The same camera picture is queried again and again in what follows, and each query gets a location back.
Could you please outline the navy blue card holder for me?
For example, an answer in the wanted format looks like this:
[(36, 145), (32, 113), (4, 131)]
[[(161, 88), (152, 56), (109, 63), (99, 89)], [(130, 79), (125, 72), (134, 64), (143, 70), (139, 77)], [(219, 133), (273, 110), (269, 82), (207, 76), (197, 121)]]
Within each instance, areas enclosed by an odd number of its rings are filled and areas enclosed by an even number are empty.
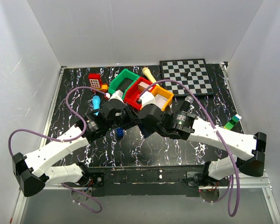
[(155, 130), (151, 126), (148, 126), (146, 124), (139, 124), (138, 127), (145, 139), (155, 132)]

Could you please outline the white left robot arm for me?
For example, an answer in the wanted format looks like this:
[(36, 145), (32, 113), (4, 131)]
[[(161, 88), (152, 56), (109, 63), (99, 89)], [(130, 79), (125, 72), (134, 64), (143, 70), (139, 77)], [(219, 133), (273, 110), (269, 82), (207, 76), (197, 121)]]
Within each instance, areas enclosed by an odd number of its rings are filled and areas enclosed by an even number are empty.
[(75, 150), (104, 137), (112, 129), (129, 129), (138, 124), (137, 112), (118, 99), (105, 102), (96, 111), (98, 115), (90, 112), (56, 141), (31, 153), (17, 153), (12, 157), (13, 173), (25, 197), (39, 193), (45, 186), (64, 182), (87, 186), (93, 174), (82, 162), (57, 167), (54, 164)]

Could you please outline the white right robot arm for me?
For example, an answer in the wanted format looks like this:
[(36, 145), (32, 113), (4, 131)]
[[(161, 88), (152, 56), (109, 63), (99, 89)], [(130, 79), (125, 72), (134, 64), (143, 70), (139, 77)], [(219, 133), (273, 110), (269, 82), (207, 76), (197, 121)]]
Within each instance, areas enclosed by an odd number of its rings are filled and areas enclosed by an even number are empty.
[(190, 113), (189, 108), (190, 104), (185, 102), (178, 111), (170, 113), (162, 111), (157, 105), (148, 104), (139, 111), (138, 118), (150, 133), (157, 132), (174, 140), (200, 142), (231, 153), (224, 159), (206, 162), (197, 182), (221, 180), (237, 171), (252, 177), (263, 175), (265, 133), (248, 135), (219, 126), (212, 127), (209, 122)]

